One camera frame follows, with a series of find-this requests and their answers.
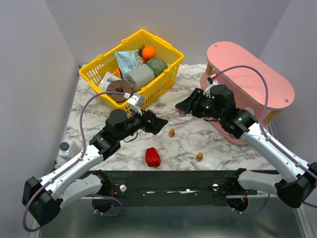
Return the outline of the pink pig toy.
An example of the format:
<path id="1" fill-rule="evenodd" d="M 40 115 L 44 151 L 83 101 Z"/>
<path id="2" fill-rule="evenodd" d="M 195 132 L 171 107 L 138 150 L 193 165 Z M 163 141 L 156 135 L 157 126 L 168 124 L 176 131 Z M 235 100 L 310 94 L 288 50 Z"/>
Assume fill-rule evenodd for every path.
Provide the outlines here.
<path id="1" fill-rule="evenodd" d="M 184 111 L 178 111 L 179 117 L 185 117 L 187 114 Z"/>

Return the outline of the purple flower toy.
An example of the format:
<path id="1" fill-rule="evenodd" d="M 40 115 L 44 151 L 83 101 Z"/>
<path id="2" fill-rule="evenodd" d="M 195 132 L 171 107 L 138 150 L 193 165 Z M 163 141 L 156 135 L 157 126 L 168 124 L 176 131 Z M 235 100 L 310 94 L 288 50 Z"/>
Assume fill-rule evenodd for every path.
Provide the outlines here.
<path id="1" fill-rule="evenodd" d="M 248 111 L 250 114 L 252 114 L 253 116 L 255 115 L 255 111 L 252 109 L 252 108 L 250 108 L 250 107 L 245 107 L 244 108 L 246 111 Z"/>

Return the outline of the red bell pepper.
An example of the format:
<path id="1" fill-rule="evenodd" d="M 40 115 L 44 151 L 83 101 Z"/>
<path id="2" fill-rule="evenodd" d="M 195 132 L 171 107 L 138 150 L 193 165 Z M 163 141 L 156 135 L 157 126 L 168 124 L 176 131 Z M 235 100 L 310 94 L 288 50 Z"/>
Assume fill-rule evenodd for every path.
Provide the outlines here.
<path id="1" fill-rule="evenodd" d="M 149 167 L 158 167 L 161 164 L 161 158 L 154 147 L 146 150 L 145 160 Z"/>

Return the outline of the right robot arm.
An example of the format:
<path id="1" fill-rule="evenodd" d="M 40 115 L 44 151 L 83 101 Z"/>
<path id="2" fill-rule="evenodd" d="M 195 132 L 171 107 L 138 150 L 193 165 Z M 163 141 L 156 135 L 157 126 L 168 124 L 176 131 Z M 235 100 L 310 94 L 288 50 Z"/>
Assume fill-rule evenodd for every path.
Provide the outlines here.
<path id="1" fill-rule="evenodd" d="M 234 94 L 227 86 L 211 86 L 206 91 L 196 88 L 175 107 L 197 118 L 215 120 L 226 132 L 250 145 L 278 171 L 276 175 L 243 171 L 237 178 L 243 189 L 274 194 L 286 205 L 299 208 L 316 188 L 316 163 L 309 164 L 300 159 L 261 129 L 252 114 L 236 107 Z"/>

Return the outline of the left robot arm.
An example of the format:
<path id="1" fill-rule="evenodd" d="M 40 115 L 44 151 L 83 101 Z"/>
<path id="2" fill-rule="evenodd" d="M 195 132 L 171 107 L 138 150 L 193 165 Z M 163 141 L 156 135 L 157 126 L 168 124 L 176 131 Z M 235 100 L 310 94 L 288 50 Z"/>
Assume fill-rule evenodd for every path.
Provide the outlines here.
<path id="1" fill-rule="evenodd" d="M 124 110 L 112 111 L 104 128 L 74 158 L 41 179 L 31 177 L 25 182 L 22 197 L 25 206 L 23 228 L 31 231 L 26 224 L 27 214 L 44 226 L 70 203 L 85 196 L 96 196 L 108 179 L 101 172 L 84 179 L 80 177 L 119 150 L 121 140 L 140 129 L 156 135 L 167 123 L 166 119 L 158 118 L 151 110 L 130 118 Z"/>

